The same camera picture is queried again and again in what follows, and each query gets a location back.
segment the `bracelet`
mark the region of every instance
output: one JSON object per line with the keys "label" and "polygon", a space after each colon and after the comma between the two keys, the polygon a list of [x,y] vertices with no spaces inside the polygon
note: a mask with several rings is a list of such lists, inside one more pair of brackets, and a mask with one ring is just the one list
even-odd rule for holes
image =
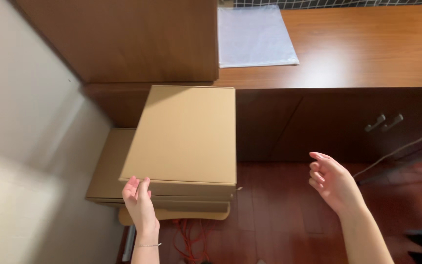
{"label": "bracelet", "polygon": [[158,247],[160,246],[162,243],[158,243],[157,245],[135,245],[135,247]]}

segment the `right hand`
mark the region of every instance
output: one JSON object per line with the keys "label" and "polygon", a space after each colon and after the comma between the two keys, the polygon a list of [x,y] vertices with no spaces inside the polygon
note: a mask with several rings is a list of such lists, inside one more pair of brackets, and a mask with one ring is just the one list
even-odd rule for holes
{"label": "right hand", "polygon": [[310,164],[311,178],[308,182],[339,216],[367,208],[347,169],[328,155],[318,152],[310,152],[309,155],[317,161]]}
{"label": "right hand", "polygon": [[137,241],[139,244],[147,245],[157,244],[159,236],[159,221],[150,199],[149,183],[148,177],[139,183],[139,179],[132,176],[121,192],[137,230]]}

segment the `clear plastic sheet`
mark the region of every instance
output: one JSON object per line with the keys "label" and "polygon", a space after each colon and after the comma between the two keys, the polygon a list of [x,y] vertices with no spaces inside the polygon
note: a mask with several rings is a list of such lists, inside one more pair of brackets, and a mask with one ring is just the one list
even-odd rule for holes
{"label": "clear plastic sheet", "polygon": [[298,65],[277,5],[218,9],[220,68]]}

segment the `hardwood floor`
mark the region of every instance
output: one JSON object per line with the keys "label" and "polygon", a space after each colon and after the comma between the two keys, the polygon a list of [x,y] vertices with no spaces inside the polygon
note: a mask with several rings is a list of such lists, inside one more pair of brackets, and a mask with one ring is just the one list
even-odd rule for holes
{"label": "hardwood floor", "polygon": [[[367,165],[347,164],[355,173]],[[343,264],[348,263],[337,215],[309,186],[308,164],[243,163],[229,217],[218,221],[207,239],[215,264]],[[422,229],[422,163],[360,187],[396,263],[412,264],[408,250],[422,248],[407,240],[406,230]],[[161,221],[162,264],[176,264],[175,226]],[[182,238],[176,245],[184,249]],[[202,244],[194,246],[199,255]]]}

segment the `metal handle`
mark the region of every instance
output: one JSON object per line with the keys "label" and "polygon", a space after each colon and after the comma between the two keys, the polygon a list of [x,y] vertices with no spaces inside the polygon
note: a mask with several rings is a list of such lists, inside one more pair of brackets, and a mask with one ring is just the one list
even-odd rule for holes
{"label": "metal handle", "polygon": [[384,124],[382,126],[382,132],[385,132],[391,129],[393,126],[395,126],[397,123],[400,123],[401,121],[403,121],[403,116],[401,114],[398,114],[398,116],[396,116],[395,119],[393,120],[393,123],[391,123],[390,125]]}
{"label": "metal handle", "polygon": [[377,117],[377,122],[375,124],[368,124],[364,130],[366,130],[366,132],[371,131],[372,129],[376,128],[378,125],[380,125],[380,123],[385,121],[385,116],[382,114],[379,117]]}

